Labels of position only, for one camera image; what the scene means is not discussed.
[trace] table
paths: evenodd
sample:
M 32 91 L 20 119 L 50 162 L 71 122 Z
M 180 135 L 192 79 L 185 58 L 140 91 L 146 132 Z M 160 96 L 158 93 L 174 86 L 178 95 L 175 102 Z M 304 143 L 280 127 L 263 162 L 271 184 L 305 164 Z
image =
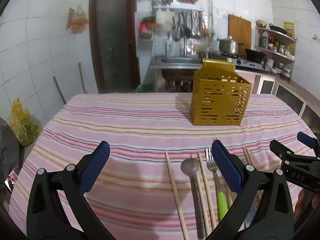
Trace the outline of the table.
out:
M 251 95 L 240 126 L 193 126 L 190 103 L 188 93 L 73 97 L 44 127 L 23 164 L 9 215 L 26 233 L 28 197 L 36 171 L 59 171 L 76 164 L 105 140 L 110 144 L 110 158 L 85 197 L 113 236 L 118 240 L 183 239 L 165 161 L 164 150 L 168 150 L 189 237 L 196 239 L 190 182 L 180 170 L 180 163 L 190 154 L 200 151 L 204 158 L 204 148 L 218 138 L 244 163 L 242 147 L 248 147 L 262 171 L 280 166 L 280 159 L 269 150 L 272 139 L 297 154 L 313 154 L 296 139 L 299 131 L 313 136 L 311 130 L 273 95 Z M 213 175 L 208 170 L 207 176 L 216 208 Z M 224 187 L 220 172 L 218 176 Z M 289 189 L 295 204 L 300 188 L 289 184 Z M 79 228 L 64 194 L 60 198 L 71 224 Z

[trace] basket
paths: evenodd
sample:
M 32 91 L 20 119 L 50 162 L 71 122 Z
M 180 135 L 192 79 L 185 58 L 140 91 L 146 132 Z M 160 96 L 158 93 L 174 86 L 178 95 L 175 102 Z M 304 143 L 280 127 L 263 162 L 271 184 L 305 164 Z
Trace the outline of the basket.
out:
M 240 125 L 252 85 L 233 63 L 204 59 L 195 71 L 191 101 L 193 125 Z

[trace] metal fork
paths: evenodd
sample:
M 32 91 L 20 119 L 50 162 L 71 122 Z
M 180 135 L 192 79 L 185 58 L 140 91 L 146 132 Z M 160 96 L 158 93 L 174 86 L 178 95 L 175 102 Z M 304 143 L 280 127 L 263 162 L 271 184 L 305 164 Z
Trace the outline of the metal fork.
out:
M 212 156 L 211 148 L 209 147 L 205 149 L 205 158 L 206 158 L 208 170 L 212 171 L 213 173 L 214 183 L 216 185 L 217 203 L 219 207 L 219 215 L 220 215 L 220 221 L 221 221 L 225 216 L 225 214 L 228 212 L 228 206 L 227 206 L 227 201 L 224 196 L 224 193 L 217 175 L 218 165 L 215 163 Z

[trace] blue gripper pad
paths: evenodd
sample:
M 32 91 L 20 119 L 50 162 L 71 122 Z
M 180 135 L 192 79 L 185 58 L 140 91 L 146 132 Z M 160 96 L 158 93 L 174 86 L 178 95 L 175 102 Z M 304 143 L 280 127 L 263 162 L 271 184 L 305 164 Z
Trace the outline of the blue gripper pad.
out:
M 230 190 L 239 195 L 242 191 L 242 176 L 231 161 L 228 151 L 223 149 L 218 141 L 212 143 L 211 151 L 213 159 Z
M 303 132 L 298 132 L 297 134 L 298 141 L 302 142 L 304 145 L 308 146 L 310 149 L 316 148 L 316 141 L 312 137 L 306 135 Z
M 78 190 L 81 194 L 89 192 L 110 156 L 110 145 L 102 141 L 92 153 L 93 157 L 79 176 Z

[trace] white tiled wall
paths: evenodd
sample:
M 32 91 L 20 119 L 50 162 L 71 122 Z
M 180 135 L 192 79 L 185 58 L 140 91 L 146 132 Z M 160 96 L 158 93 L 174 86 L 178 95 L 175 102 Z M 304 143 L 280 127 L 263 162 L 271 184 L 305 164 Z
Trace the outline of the white tiled wall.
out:
M 296 62 L 292 80 L 320 99 L 320 15 L 311 0 L 271 0 L 274 24 L 283 27 L 284 21 L 295 23 Z
M 98 93 L 89 31 L 66 32 L 69 7 L 81 4 L 88 15 L 89 0 L 10 0 L 0 17 L 0 117 L 7 120 L 13 100 L 45 125 L 65 99 L 83 93 L 78 62 L 89 93 Z
M 204 14 L 208 15 L 209 0 L 199 0 L 197 4 L 201 5 L 204 8 Z M 252 46 L 254 44 L 255 21 L 261 19 L 273 23 L 271 0 L 213 0 L 213 6 L 214 30 L 217 33 L 217 38 L 228 36 L 228 14 L 235 14 L 252 22 Z M 137 11 L 151 11 L 151 3 L 149 1 L 139 1 Z M 145 73 L 150 72 L 150 69 L 148 69 L 150 55 L 152 53 L 139 59 L 141 82 L 150 82 L 150 75 L 147 75 L 146 80 L 144 80 Z

